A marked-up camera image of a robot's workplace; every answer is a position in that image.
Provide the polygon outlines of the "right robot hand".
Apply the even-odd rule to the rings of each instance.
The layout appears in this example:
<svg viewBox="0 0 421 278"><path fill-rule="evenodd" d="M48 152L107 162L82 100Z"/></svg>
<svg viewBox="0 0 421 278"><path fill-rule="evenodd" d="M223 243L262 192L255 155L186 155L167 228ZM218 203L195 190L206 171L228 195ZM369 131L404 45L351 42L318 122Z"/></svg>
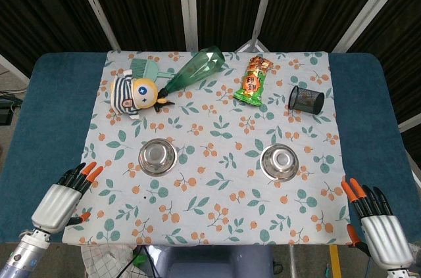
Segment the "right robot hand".
<svg viewBox="0 0 421 278"><path fill-rule="evenodd" d="M352 224L347 224L350 246L364 252L388 277L409 277L414 257L401 223L378 187L360 185L354 178L341 182L341 188L354 207L364 240Z"/></svg>

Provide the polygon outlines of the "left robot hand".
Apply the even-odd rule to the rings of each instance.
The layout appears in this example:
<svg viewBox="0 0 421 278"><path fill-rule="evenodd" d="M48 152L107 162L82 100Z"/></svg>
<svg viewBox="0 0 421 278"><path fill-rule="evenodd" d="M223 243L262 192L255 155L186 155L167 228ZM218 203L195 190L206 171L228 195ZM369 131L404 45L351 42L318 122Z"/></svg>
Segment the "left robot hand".
<svg viewBox="0 0 421 278"><path fill-rule="evenodd" d="M82 162L64 172L52 184L32 214L34 231L47 235L60 233L65 227L79 225L89 219L91 212L84 210L75 216L77 205L91 184L104 170L96 162Z"/></svg>

